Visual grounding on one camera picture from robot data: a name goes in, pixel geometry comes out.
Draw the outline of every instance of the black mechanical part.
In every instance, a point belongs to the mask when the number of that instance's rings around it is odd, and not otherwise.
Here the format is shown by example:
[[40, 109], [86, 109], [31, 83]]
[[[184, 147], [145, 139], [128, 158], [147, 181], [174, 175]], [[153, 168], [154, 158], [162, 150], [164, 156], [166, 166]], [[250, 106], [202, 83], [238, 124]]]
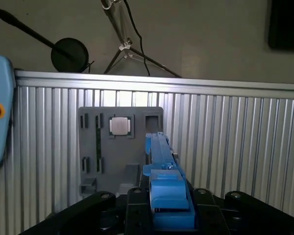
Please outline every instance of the black mechanical part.
[[[58, 72], [83, 72], [88, 66], [89, 54], [85, 45], [74, 38], [63, 38], [55, 43], [51, 51], [51, 61]], [[59, 53], [61, 49], [74, 56], [71, 60]]]
[[125, 235], [154, 234], [148, 195], [144, 188], [132, 188], [128, 191]]
[[236, 208], [244, 219], [241, 233], [294, 235], [294, 217], [240, 191], [225, 195], [227, 206]]
[[190, 186], [197, 208], [197, 230], [155, 231], [149, 201], [148, 177], [127, 195], [98, 192], [21, 235], [294, 235], [294, 218], [243, 192], [225, 199]]
[[212, 193], [203, 188], [194, 190], [197, 205], [198, 229], [202, 234], [231, 235], [220, 207], [215, 203]]
[[21, 235], [88, 235], [100, 232], [100, 213], [115, 207], [115, 195], [97, 192], [47, 218]]

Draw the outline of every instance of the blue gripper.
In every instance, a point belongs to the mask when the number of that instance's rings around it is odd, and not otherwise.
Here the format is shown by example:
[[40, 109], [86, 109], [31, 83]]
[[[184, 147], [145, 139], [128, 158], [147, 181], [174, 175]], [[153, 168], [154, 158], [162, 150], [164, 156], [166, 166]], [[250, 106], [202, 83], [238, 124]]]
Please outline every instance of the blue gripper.
[[145, 165], [143, 174], [150, 177], [150, 204], [154, 209], [156, 229], [195, 228], [195, 209], [186, 175], [173, 157], [173, 150], [163, 133], [146, 134], [146, 153], [152, 164]]

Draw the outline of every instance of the black monitor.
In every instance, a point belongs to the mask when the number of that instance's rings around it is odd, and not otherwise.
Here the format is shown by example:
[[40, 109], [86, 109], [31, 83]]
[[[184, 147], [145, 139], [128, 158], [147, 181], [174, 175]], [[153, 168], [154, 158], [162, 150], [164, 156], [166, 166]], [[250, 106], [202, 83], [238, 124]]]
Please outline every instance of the black monitor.
[[272, 0], [268, 44], [294, 51], [294, 0]]

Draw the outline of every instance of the round black disc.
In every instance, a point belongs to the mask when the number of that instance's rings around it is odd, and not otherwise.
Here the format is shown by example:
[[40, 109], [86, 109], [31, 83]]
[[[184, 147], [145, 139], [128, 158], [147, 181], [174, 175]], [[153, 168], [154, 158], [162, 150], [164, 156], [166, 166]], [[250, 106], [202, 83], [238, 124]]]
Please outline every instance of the round black disc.
[[55, 45], [70, 55], [70, 57], [65, 56], [52, 49], [51, 61], [56, 70], [59, 72], [83, 72], [86, 69], [89, 54], [82, 42], [74, 38], [64, 38]]

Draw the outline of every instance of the black cable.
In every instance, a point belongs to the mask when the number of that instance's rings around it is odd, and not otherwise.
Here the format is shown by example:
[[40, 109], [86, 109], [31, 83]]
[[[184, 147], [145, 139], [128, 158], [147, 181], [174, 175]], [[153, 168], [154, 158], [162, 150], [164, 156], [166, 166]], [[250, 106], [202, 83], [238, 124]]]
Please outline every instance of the black cable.
[[144, 49], [143, 49], [143, 38], [141, 37], [141, 35], [139, 34], [139, 32], [138, 32], [138, 30], [137, 30], [137, 28], [136, 28], [136, 25], [135, 25], [135, 23], [134, 23], [133, 16], [132, 16], [132, 13], [131, 13], [131, 9], [130, 9], [130, 7], [129, 7], [129, 5], [128, 5], [127, 0], [124, 0], [124, 3], [125, 3], [125, 5], [126, 5], [127, 12], [128, 12], [129, 18], [130, 18], [130, 20], [131, 20], [131, 22], [132, 22], [132, 25], [133, 25], [133, 28], [134, 28], [134, 30], [135, 30], [135, 33], [137, 34], [137, 36], [138, 36], [139, 39], [140, 39], [141, 51], [142, 51], [142, 54], [143, 54], [143, 56], [144, 56], [144, 65], [145, 65], [145, 68], [146, 68], [146, 70], [147, 70], [147, 72], [148, 72], [148, 76], [150, 76], [150, 72], [149, 72], [149, 69], [148, 69], [148, 66], [147, 66], [147, 63], [146, 63], [146, 56], [145, 56]]
[[91, 66], [92, 66], [92, 64], [93, 64], [94, 62], [95, 62], [95, 61], [93, 60], [91, 63], [88, 63], [87, 66], [86, 66], [86, 68], [83, 70], [83, 72], [85, 72], [85, 71], [88, 69], [88, 73], [90, 73]]

